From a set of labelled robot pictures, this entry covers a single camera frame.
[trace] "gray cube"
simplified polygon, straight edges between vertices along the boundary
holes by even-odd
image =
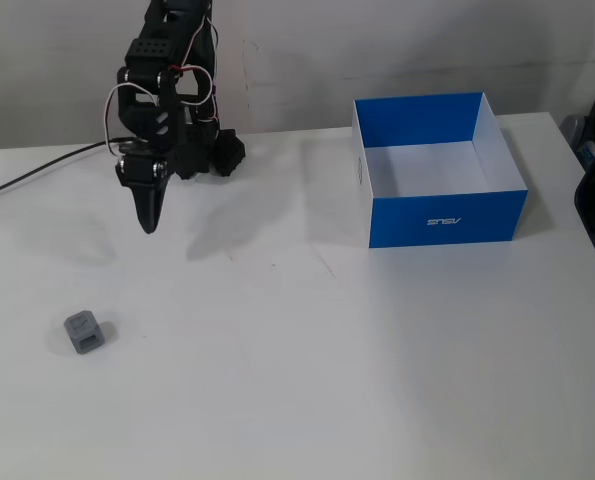
[[[92,312],[81,312],[64,322],[77,353],[84,355],[101,347],[105,340]]]

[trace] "open cardboard box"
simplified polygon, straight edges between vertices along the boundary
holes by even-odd
[[[369,246],[512,240],[528,194],[483,93],[355,101]]]

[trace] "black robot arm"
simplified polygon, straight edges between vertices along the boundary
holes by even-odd
[[[145,20],[117,74],[119,118],[137,138],[120,147],[116,170],[132,190],[141,226],[152,233],[173,174],[189,179],[212,165],[229,176],[246,154],[234,130],[220,129],[212,0],[151,0]],[[177,93],[188,73],[197,95]]]

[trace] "table surface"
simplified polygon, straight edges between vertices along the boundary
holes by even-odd
[[[152,236],[105,151],[0,194],[0,479],[595,480],[583,172],[548,114],[499,121],[509,243],[366,249],[350,129],[244,136]]]

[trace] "white wall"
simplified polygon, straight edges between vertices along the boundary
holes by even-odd
[[[485,90],[585,111],[595,0],[215,0],[219,102],[241,131],[349,125],[354,98]],[[0,147],[99,140],[147,0],[0,0]]]

